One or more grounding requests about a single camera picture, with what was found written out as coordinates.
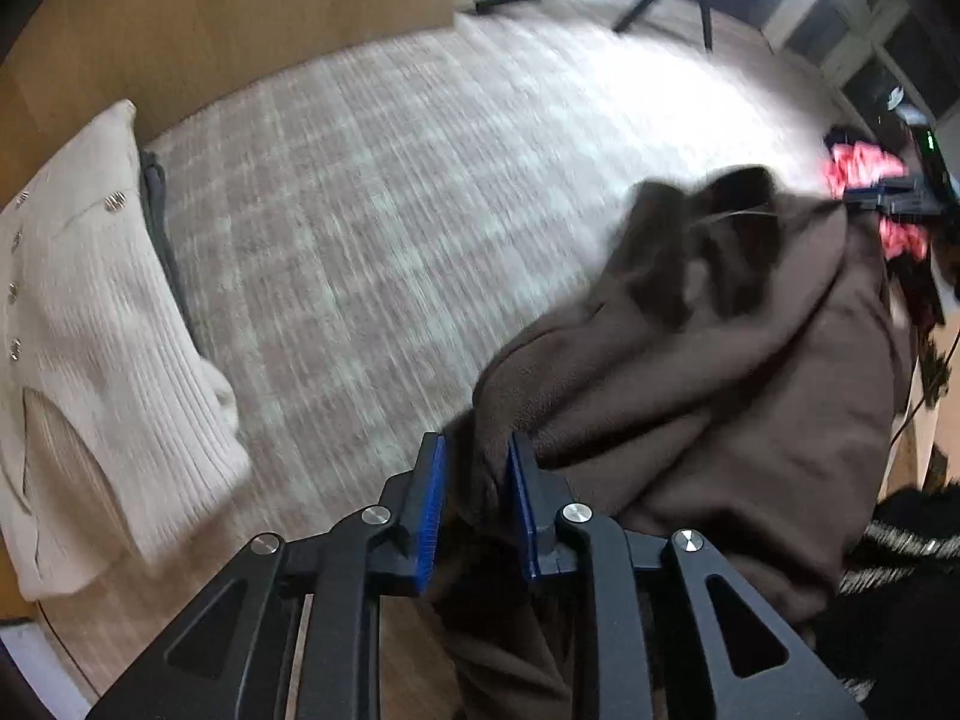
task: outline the dark gray folded clothing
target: dark gray folded clothing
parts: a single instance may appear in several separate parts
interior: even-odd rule
[[[174,250],[170,245],[170,239],[167,237],[166,203],[167,181],[163,167],[157,162],[155,153],[141,151],[140,204],[143,207],[143,220],[147,224],[147,234],[150,236],[154,250],[157,252],[157,259],[160,260],[163,274],[166,276],[170,292],[176,301],[176,307],[179,308],[181,317],[184,318],[184,324],[186,324],[187,332],[193,341],[193,346],[197,346],[197,337],[194,334],[193,323],[190,322],[190,314],[187,311],[184,285],[179,278]]]
[[[824,608],[907,391],[885,295],[875,218],[776,194],[762,169],[640,188],[587,296],[508,343],[445,430],[461,520],[445,546],[476,562],[437,610],[470,720],[568,711],[557,618],[518,588],[505,536],[515,430],[594,511],[702,531],[794,625]],[[485,571],[490,592],[470,592]]]

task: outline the wire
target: wire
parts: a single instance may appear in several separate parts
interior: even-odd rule
[[[902,435],[904,430],[906,430],[910,426],[910,423],[913,421],[913,418],[915,418],[915,416],[920,411],[920,409],[923,408],[923,404],[926,403],[926,399],[928,399],[930,395],[933,395],[934,392],[937,391],[937,389],[939,388],[941,384],[941,379],[943,379],[944,375],[946,375],[947,373],[947,366],[949,365],[950,358],[953,356],[954,351],[956,351],[957,343],[960,343],[960,330],[957,331],[957,336],[956,338],[953,339],[953,346],[951,346],[950,351],[947,352],[947,357],[944,357],[944,362],[940,366],[940,370],[937,371],[937,375],[933,377],[933,381],[930,382],[930,386],[928,386],[926,388],[926,391],[923,393],[923,397],[920,399],[920,403],[915,405],[914,408],[910,410],[910,413],[907,415],[907,418],[904,420],[904,424],[899,426],[899,429],[897,429],[896,432],[894,433],[894,437],[890,440],[891,449],[896,443],[896,440]]]
[[[88,685],[90,690],[93,691],[93,695],[95,695],[97,698],[101,698],[99,690],[93,686],[93,682],[90,682],[90,678],[85,674],[85,672],[83,672],[83,669],[80,668],[80,664],[78,664],[77,659],[74,658],[73,654],[66,648],[64,640],[59,637],[59,634],[54,629],[54,626],[50,622],[50,618],[47,616],[47,613],[43,609],[43,605],[40,603],[40,601],[37,601],[37,608],[40,610],[40,614],[43,616],[43,621],[47,624],[47,628],[50,629],[51,634],[54,635],[56,643],[61,645],[61,650],[64,651],[64,654],[70,659],[71,664],[73,664],[74,668],[77,669],[77,672],[80,674],[80,676],[83,677],[83,681]]]

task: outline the white ribbed cardigan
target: white ribbed cardigan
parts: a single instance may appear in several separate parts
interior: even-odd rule
[[[135,112],[93,119],[0,213],[0,531],[28,600],[127,551],[159,569],[250,472],[147,235]]]

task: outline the metal pivot bolt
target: metal pivot bolt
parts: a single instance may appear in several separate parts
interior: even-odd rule
[[[390,509],[386,506],[368,506],[363,509],[360,518],[368,525],[383,525],[390,521]]]
[[[568,503],[563,507],[563,519],[567,522],[588,522],[593,517],[590,507],[584,503]]]
[[[673,543],[680,552],[699,552],[704,547],[704,537],[696,531],[677,531],[673,535]]]
[[[280,549],[280,539],[273,533],[261,533],[259,536],[253,537],[250,548],[257,555],[272,555]]]

